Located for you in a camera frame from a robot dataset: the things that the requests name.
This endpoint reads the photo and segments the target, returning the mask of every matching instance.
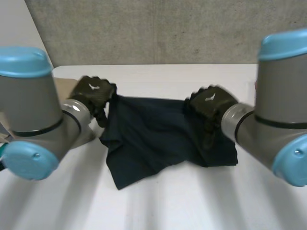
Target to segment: blue joint cap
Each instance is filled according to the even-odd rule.
[[[262,40],[259,61],[275,61],[307,54],[307,28],[272,34]]]
[[[45,51],[35,47],[0,46],[0,76],[37,78],[50,73]]]
[[[13,141],[3,150],[2,162],[15,175],[26,180],[43,180],[59,165],[46,148],[28,141]]]
[[[285,145],[276,155],[273,173],[293,186],[307,184],[307,135],[302,135]]]

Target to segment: gray wall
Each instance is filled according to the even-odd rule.
[[[54,66],[256,63],[307,0],[25,0]]]

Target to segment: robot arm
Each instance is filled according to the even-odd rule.
[[[93,117],[104,127],[103,108],[115,90],[107,80],[83,77],[60,104],[44,51],[0,48],[0,110],[15,137],[3,164],[24,179],[47,178],[73,145],[92,138]]]
[[[307,29],[272,34],[261,43],[255,108],[220,87],[198,92],[189,103],[276,176],[304,186],[306,74]]]

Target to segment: navy t-shirt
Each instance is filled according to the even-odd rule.
[[[204,148],[204,118],[180,100],[114,95],[100,138],[108,147],[106,163],[122,189],[170,165],[189,161],[201,167],[238,163],[235,144],[218,129]]]

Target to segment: white table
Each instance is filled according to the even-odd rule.
[[[254,103],[256,65],[64,66],[55,77],[97,75],[126,96],[185,99],[220,84]],[[240,147],[235,167],[168,167],[118,191],[95,140],[46,180],[0,173],[0,230],[304,230],[307,188],[276,178]]]

